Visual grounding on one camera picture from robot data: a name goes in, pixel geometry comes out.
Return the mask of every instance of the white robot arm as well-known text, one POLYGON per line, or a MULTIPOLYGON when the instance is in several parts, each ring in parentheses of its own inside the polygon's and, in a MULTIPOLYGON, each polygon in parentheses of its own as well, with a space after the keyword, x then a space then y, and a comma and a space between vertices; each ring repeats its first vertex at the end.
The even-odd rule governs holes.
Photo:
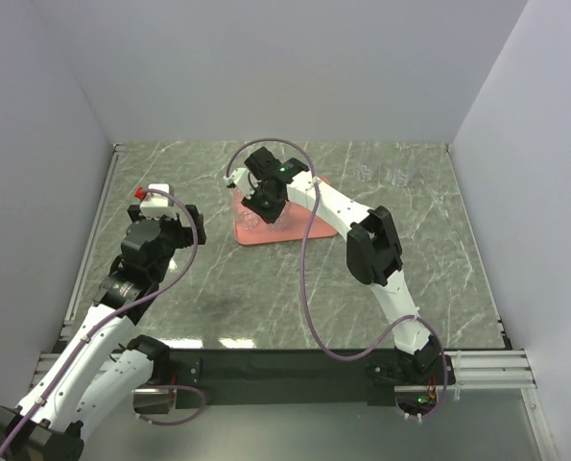
MULTIPOLYGON (((238 187, 245 196, 243 205, 269 223, 278 217, 284 201, 311 210, 316 200, 314 182, 319 182, 317 215, 347 242, 346 263, 352 275, 369 286, 388 322, 417 315, 402 271, 400 242, 386 209, 354 202, 320 178, 313 179, 295 158, 281 163, 266 148, 251 154, 245 164, 225 178, 226 185, 238 187)), ((396 348, 411 355, 422 351, 430 336, 419 322, 402 323, 393 330, 396 348)))
MULTIPOLYGON (((151 184, 149 189, 173 196, 168 184, 151 184)), ((142 300, 158 290, 175 250, 193 243, 193 232, 181 225, 171 200, 157 194, 147 196, 140 189, 136 196, 142 202, 128 209, 132 223, 121 243, 121 254, 102 281, 78 332, 46 376, 14 409, 0 406, 0 447, 18 431, 3 453, 5 459, 78 460, 86 439, 125 396, 148 382, 171 383, 170 348, 144 335, 131 340, 116 363, 96 378, 108 356, 130 337, 153 302, 142 300), (129 310, 113 317, 128 304, 129 310)), ((185 208, 197 229, 198 244, 205 243, 202 216, 195 206, 185 208)))

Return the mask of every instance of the white enclosure wall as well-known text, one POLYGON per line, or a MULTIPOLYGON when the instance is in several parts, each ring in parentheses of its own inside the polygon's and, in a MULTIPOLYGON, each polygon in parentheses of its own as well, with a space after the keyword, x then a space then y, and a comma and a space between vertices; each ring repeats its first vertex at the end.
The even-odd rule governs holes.
POLYGON ((111 151, 30 0, 0 0, 0 404, 58 337, 111 151))
POLYGON ((525 0, 34 0, 110 140, 452 141, 525 0))
POLYGON ((498 308, 571 461, 571 0, 530 0, 453 160, 498 308))

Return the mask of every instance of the marble surface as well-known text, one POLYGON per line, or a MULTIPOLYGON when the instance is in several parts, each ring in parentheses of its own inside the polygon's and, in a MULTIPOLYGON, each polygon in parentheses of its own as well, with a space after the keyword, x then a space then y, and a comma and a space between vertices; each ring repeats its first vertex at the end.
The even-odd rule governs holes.
MULTIPOLYGON (((118 164, 97 240, 75 309, 78 327, 129 224, 126 208, 138 185, 168 182, 204 214, 207 243, 187 276, 161 295, 139 323, 145 333, 180 348, 315 348, 298 302, 300 243, 240 246, 232 231, 230 191, 222 176, 239 142, 132 143, 117 149, 118 164)), ((302 144, 317 171, 357 202, 383 205, 393 214, 403 246, 407 282, 420 315, 449 348, 502 349, 497 313, 444 145, 426 146, 408 187, 386 181, 385 166, 371 182, 354 171, 364 155, 385 163, 398 155, 390 143, 302 144)), ((290 148, 268 146, 278 157, 290 148)), ((244 154, 237 160, 242 164, 244 154)), ((173 258, 166 280, 188 250, 173 258)), ((345 242, 313 240, 307 250, 306 283, 315 323, 332 348, 368 346, 386 326, 367 287, 345 267, 345 242)), ((391 340, 383 345, 391 346, 391 340)))

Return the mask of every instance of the purple cable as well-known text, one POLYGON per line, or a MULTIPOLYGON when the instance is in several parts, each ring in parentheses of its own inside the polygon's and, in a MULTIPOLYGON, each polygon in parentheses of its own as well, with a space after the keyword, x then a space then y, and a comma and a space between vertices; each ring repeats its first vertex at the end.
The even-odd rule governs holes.
MULTIPOLYGON (((229 176, 229 173, 230 173, 229 170, 231 169, 231 165, 233 164, 234 160, 245 149, 247 149, 248 147, 250 147, 254 144, 260 143, 260 142, 279 142, 281 144, 286 144, 290 147, 293 147, 299 153, 301 153, 304 156, 304 158, 306 158, 306 160, 308 161, 308 168, 311 172, 311 176, 313 178, 316 177, 315 165, 313 164, 313 160, 306 153, 306 151, 304 151, 304 149, 302 149, 296 143, 294 143, 292 141, 288 141, 287 139, 281 139, 278 137, 263 137, 260 139, 255 139, 254 141, 247 142, 247 143, 243 144, 241 147, 239 147, 238 150, 234 153, 232 158, 227 163, 227 166, 226 166, 226 176, 227 177, 229 176)), ((379 344, 381 344, 381 342, 388 336, 388 334, 390 334, 392 332, 392 330, 396 326, 401 324, 402 322, 406 322, 408 320, 418 320, 426 328, 428 328, 428 330, 430 331, 430 333, 432 335, 434 335, 437 338, 437 341, 439 342, 440 356, 442 359, 442 367, 443 367, 442 392, 440 393, 439 401, 437 401, 437 404, 435 405, 434 409, 422 417, 422 419, 426 419, 426 418, 430 417, 432 414, 434 414, 436 412, 436 410, 438 410, 439 407, 442 406, 442 403, 443 403, 443 401, 447 395, 446 391, 447 391, 449 376, 448 376, 448 370, 447 370, 447 358, 445 357, 445 352, 444 352, 442 343, 440 342, 440 339, 439 339, 439 336, 437 335, 437 333, 434 331, 434 329, 425 320, 423 320, 419 317, 416 317, 415 315, 404 315, 404 316, 400 317, 399 319, 395 320, 394 322, 392 322, 392 324, 389 325, 385 329, 385 331, 383 331, 383 333, 381 333, 381 335, 379 335, 379 337, 376 339, 376 341, 374 341, 370 345, 370 347, 368 347, 367 349, 365 349, 359 353, 356 353, 354 355, 338 355, 337 353, 334 353, 323 343, 319 334, 317 333, 317 329, 315 328, 315 325, 313 324, 313 319, 311 317, 311 312, 310 312, 310 309, 308 306, 308 297, 306 295, 306 279, 304 276, 304 274, 305 274, 305 261, 306 261, 306 244, 308 243, 309 234, 311 232, 311 227, 313 226, 313 221, 315 221, 315 217, 317 216, 317 211, 318 211, 318 209, 320 207, 320 203, 321 203, 321 193, 320 193, 319 184, 317 182, 314 182, 314 187, 315 187, 315 204, 313 205, 313 209, 311 211, 311 216, 308 220, 308 223, 306 224, 304 236, 302 237, 302 251, 300 254, 300 299, 302 302, 302 311, 304 313, 306 323, 307 323, 309 329, 311 330, 311 334, 313 335, 313 339, 315 339, 315 342, 320 347, 320 349, 322 351, 324 351, 329 357, 331 357, 335 360, 343 361, 343 362, 352 362, 354 360, 359 360, 359 359, 367 356, 372 351, 374 351, 379 346, 379 344)))
MULTIPOLYGON (((191 233, 193 234, 193 247, 191 250, 191 255, 189 256, 189 260, 187 261, 187 264, 185 264, 185 267, 182 268, 182 270, 178 273, 178 275, 170 283, 165 285, 163 288, 158 289, 154 293, 151 293, 150 295, 147 295, 143 298, 140 298, 139 300, 136 300, 132 303, 126 304, 123 307, 120 307, 120 308, 116 309, 115 311, 113 311, 112 313, 108 314, 104 319, 102 319, 102 321, 97 323, 95 325, 95 327, 93 327, 86 334, 86 336, 89 339, 91 339, 93 337, 93 335, 95 335, 96 332, 98 332, 105 324, 110 322, 113 318, 118 317, 121 314, 124 314, 128 310, 133 309, 134 307, 136 307, 140 304, 143 304, 146 301, 153 300, 154 298, 156 298, 157 296, 162 294, 164 291, 167 291, 170 288, 172 288, 176 283, 178 283, 178 281, 180 279, 182 279, 184 277, 184 275, 187 273, 187 271, 189 271, 189 268, 191 267, 191 264, 193 264, 193 261, 196 258, 196 254, 198 253, 198 229, 196 228, 196 224, 193 221, 193 217, 191 216, 191 214, 189 213, 189 211, 185 207, 184 203, 181 202, 179 199, 177 199, 174 195, 168 194, 167 192, 163 192, 161 190, 144 189, 143 192, 146 192, 148 194, 153 193, 153 194, 157 194, 157 195, 162 195, 162 196, 166 197, 167 199, 170 199, 172 202, 174 202, 180 208, 182 213, 189 220, 189 226, 191 227, 191 233)), ((47 400, 50 397, 51 393, 55 390, 57 385, 61 382, 61 380, 63 379, 63 377, 65 376, 65 374, 69 370, 69 368, 74 363, 74 360, 76 360, 78 355, 83 350, 84 346, 86 346, 87 344, 88 343, 86 343, 85 341, 81 341, 79 344, 76 345, 74 350, 67 357, 67 360, 65 360, 65 362, 63 362, 63 365, 61 365, 61 368, 59 369, 58 373, 55 375, 53 380, 50 382, 50 384, 48 386, 46 386, 46 388, 44 389, 44 392, 40 395, 41 399, 47 400)), ((192 392, 196 392, 196 391, 198 391, 198 393, 202 394, 202 402, 205 402, 205 396, 203 395, 203 392, 200 389, 196 389, 192 392)), ((41 406, 40 403, 34 404, 34 406, 32 406, 30 408, 30 410, 23 417, 23 419, 20 420, 18 422, 18 424, 14 427, 14 429, 11 431, 10 435, 8 437, 6 437, 6 440, 4 441, 3 444, 1 444, 1 447, 0 447, 0 459, 3 457, 4 453, 6 452, 8 447, 10 446, 10 443, 12 442, 12 440, 14 440, 14 438, 18 435, 18 433, 21 431, 21 429, 24 427, 24 425, 34 416, 34 414, 37 412, 37 410, 39 409, 40 406, 41 406)), ((202 409, 203 409, 203 405, 201 406, 200 410, 197 413, 199 414, 200 411, 202 411, 202 409)))
POLYGON ((200 406, 191 416, 188 416, 187 418, 183 418, 182 420, 178 420, 178 421, 156 421, 156 420, 152 420, 151 418, 147 418, 144 415, 139 415, 139 418, 142 421, 146 421, 150 425, 167 425, 167 426, 184 425, 185 423, 189 423, 190 421, 193 421, 196 418, 198 418, 198 416, 200 416, 200 413, 202 413, 203 410, 206 408, 206 395, 204 392, 202 392, 197 387, 180 386, 177 384, 172 384, 172 385, 163 385, 163 386, 149 386, 148 389, 178 389, 180 391, 189 391, 189 392, 193 392, 194 394, 200 396, 200 400, 201 400, 200 406))

